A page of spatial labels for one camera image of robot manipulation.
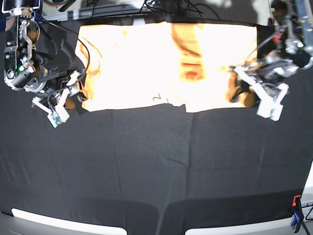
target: orange cloth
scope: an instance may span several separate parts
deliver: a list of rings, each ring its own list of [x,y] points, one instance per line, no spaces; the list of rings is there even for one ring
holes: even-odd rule
[[[79,34],[90,51],[89,99],[83,102],[88,111],[162,103],[185,104],[187,112],[244,107],[226,98],[228,70],[256,48],[255,27],[163,22],[89,25]],[[76,54],[86,65],[79,42]]]

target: black tablecloth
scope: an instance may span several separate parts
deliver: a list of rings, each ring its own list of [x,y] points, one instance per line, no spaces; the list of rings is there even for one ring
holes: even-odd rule
[[[163,20],[182,21],[146,22]],[[133,19],[62,25],[78,31],[99,22]],[[75,47],[75,35],[46,28]],[[259,27],[258,37],[266,30]],[[0,40],[3,50],[4,32]],[[157,61],[144,60],[148,45],[138,51],[141,63],[157,68]],[[37,49],[53,52],[44,36]],[[54,64],[65,68],[67,58],[61,54]],[[312,71],[288,79],[278,122],[257,116],[254,108],[188,114],[184,106],[164,104],[93,113],[77,108],[54,129],[45,112],[31,108],[33,94],[0,83],[0,211],[117,226],[130,235],[178,235],[290,217],[313,159]]]

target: fabric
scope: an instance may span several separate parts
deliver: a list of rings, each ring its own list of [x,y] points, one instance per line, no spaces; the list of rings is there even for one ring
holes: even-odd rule
[[[80,36],[91,58],[85,82],[89,99],[83,103],[88,111],[164,103],[185,104],[189,113],[245,107],[245,102],[231,103],[227,98],[228,71],[229,66],[256,58],[256,52],[247,58],[257,46],[256,27],[166,22],[88,25],[80,28]],[[139,52],[143,44],[149,51],[144,55]],[[88,53],[80,42],[76,54],[86,65]],[[143,60],[149,65],[143,66]]]
[[[164,20],[188,19],[146,18]],[[132,25],[133,18],[62,25],[78,32],[96,23]],[[43,26],[75,49],[77,37]],[[257,31],[258,43],[271,34],[266,27]],[[43,36],[36,47],[54,52]],[[46,66],[55,65],[69,66],[63,52]],[[75,65],[83,67],[79,60]],[[0,211],[116,226],[128,235],[184,235],[191,228],[291,217],[313,159],[312,69],[288,84],[278,122],[258,117],[254,108],[186,113],[184,106],[161,104],[90,113],[77,105],[55,129],[44,111],[31,108],[33,94],[0,83]]]

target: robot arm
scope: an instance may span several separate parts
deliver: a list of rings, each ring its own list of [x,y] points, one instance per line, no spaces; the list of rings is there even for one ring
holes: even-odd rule
[[[43,53],[37,52],[35,47],[40,31],[43,30],[34,17],[34,9],[39,7],[40,1],[39,6],[35,6],[35,0],[3,2],[2,11],[10,13],[6,19],[4,82],[15,91],[35,93],[33,106],[46,111],[52,125],[57,127],[69,118],[65,109],[66,99],[80,92],[82,84],[79,80],[84,73],[73,68],[58,71],[58,68],[44,67]],[[61,49],[68,55],[72,66],[70,53],[63,45]]]
[[[233,71],[259,97],[257,114],[277,121],[289,89],[285,78],[313,64],[313,15],[309,0],[274,0],[271,10],[278,25],[258,49],[270,40],[276,43],[276,49],[256,63],[234,67]]]

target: black background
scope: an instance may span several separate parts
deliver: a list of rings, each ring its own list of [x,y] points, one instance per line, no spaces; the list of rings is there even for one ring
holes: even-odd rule
[[[146,22],[163,20],[182,21]],[[133,18],[62,25],[78,31],[94,23],[133,24]],[[76,36],[45,28],[75,48]],[[270,31],[258,29],[259,39]],[[4,32],[0,40],[3,50]],[[138,51],[143,58],[146,47]],[[53,52],[44,36],[37,49]],[[61,54],[50,65],[66,68],[67,58]],[[312,69],[287,83],[278,122],[257,116],[255,108],[188,114],[184,106],[164,104],[93,113],[77,108],[56,129],[44,111],[31,108],[33,94],[0,83],[0,211],[117,226],[130,235],[290,217],[312,163]]]

